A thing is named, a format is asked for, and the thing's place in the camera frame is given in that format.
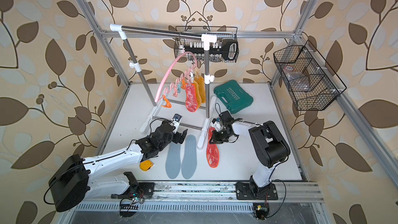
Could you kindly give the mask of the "orange clothes peg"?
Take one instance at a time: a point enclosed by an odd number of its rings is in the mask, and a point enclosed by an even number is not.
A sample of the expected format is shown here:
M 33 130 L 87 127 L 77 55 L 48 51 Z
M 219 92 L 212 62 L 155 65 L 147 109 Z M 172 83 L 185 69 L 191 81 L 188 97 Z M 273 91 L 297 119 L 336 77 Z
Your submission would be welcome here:
M 162 101 L 163 101 L 163 103 L 161 104 L 161 107 L 164 107 L 164 108 L 172 107 L 170 101 L 167 99 L 167 97 L 165 95 L 162 95 Z

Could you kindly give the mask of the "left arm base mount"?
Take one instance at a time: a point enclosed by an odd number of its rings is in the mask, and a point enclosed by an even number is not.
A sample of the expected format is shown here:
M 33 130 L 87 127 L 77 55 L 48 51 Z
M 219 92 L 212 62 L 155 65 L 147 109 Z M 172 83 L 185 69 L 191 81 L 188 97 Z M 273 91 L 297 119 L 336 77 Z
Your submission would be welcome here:
M 143 204 L 146 199 L 151 199 L 155 183 L 139 183 L 132 172 L 124 172 L 128 180 L 128 188 L 121 194 L 112 194 L 112 199 L 120 199 L 119 215 L 122 218 L 132 217 L 138 210 L 136 204 Z

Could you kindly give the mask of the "green plastic tool case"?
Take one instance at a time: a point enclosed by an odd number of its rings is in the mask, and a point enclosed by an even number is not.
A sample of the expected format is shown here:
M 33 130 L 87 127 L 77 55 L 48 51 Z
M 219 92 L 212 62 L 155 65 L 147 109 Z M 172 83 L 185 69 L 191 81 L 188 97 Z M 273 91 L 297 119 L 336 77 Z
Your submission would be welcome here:
M 230 80 L 214 88 L 214 94 L 231 114 L 249 107 L 254 99 L 235 80 Z

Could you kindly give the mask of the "light blue insole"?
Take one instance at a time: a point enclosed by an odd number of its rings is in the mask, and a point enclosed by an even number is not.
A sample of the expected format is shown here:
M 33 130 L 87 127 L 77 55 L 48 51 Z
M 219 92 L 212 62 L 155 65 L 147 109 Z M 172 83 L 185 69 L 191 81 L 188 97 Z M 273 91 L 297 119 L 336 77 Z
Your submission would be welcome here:
M 165 171 L 169 179 L 175 179 L 180 173 L 181 169 L 181 157 L 180 157 L 181 145 L 170 143 L 169 151 L 165 163 Z
M 194 135 L 188 135 L 184 143 L 181 174 L 184 179 L 188 180 L 194 175 L 197 168 L 197 139 Z

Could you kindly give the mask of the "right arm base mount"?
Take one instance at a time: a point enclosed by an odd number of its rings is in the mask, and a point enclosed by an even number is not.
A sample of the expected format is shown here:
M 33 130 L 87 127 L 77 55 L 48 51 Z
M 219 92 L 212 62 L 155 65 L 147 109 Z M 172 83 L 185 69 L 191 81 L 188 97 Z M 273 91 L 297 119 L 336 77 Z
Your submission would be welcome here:
M 278 193 L 273 183 L 259 188 L 256 183 L 238 182 L 235 184 L 237 200 L 278 200 Z

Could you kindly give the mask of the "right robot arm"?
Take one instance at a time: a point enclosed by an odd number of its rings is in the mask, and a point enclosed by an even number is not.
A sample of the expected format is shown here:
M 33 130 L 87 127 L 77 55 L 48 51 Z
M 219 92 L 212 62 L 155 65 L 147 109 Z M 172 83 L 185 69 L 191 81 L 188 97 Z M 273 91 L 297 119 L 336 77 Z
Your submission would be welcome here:
M 278 165 L 286 162 L 291 150 L 273 121 L 263 124 L 252 123 L 241 118 L 233 118 L 229 111 L 224 111 L 211 121 L 210 144 L 229 143 L 229 138 L 242 136 L 251 139 L 259 165 L 250 178 L 252 194 L 259 195 L 272 183 L 272 175 Z

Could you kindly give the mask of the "yellow tape measure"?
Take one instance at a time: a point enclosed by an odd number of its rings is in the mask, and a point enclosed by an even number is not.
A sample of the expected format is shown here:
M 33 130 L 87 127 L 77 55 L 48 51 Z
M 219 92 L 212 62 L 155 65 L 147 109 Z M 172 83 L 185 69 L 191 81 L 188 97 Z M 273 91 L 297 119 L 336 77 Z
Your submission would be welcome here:
M 139 167 L 142 171 L 147 172 L 153 167 L 153 162 L 150 160 L 143 161 L 140 163 Z

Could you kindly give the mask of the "orange yellow insole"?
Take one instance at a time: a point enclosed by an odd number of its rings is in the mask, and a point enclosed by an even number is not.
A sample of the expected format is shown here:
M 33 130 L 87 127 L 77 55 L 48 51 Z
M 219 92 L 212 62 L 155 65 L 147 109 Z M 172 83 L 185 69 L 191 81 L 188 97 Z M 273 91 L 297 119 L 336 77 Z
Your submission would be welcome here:
M 198 84 L 199 95 L 201 97 L 201 102 L 206 102 L 206 95 L 205 95 L 205 83 L 204 78 L 198 74 L 195 74 L 194 81 Z
M 199 84 L 196 81 L 193 81 L 194 87 L 195 87 L 195 97 L 197 101 L 197 109 L 201 106 L 202 104 L 202 98 L 200 95 L 200 90 L 199 90 Z

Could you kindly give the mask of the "red insole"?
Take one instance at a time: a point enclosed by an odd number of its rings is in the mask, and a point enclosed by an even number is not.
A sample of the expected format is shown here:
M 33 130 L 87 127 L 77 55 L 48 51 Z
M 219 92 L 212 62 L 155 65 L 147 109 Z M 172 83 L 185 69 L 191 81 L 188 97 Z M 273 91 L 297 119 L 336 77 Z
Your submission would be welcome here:
M 186 92 L 186 101 L 185 101 L 186 109 L 189 112 L 193 113 L 198 108 L 195 84 L 191 83 L 189 85 L 186 85 L 185 92 Z
M 220 156 L 219 156 L 219 150 L 218 150 L 217 145 L 210 143 L 213 130 L 214 130 L 213 127 L 209 127 L 209 129 L 208 129 L 208 143 L 207 143 L 207 147 L 206 147 L 206 159 L 207 159 L 208 165 L 211 168 L 216 168 L 219 164 Z

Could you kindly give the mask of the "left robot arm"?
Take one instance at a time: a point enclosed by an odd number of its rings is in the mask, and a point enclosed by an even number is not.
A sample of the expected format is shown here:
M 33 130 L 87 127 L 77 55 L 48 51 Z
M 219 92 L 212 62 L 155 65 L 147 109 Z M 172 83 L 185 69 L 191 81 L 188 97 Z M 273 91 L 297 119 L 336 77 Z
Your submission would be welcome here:
M 170 143 L 182 144 L 187 130 L 179 133 L 177 129 L 175 124 L 164 120 L 154 132 L 139 140 L 131 140 L 126 148 L 96 157 L 70 156 L 49 180 L 52 205 L 61 213 L 89 198 L 107 195 L 133 198 L 139 187 L 133 173 L 124 172 L 113 177 L 107 175 L 156 157 Z

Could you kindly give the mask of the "plastic bag in basket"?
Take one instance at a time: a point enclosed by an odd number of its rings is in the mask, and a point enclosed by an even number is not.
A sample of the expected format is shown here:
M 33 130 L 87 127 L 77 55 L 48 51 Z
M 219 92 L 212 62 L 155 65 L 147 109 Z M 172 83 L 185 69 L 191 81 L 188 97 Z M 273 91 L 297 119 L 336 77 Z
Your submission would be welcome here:
M 310 91 L 311 83 L 308 75 L 294 71 L 291 66 L 284 67 L 283 71 L 293 91 Z

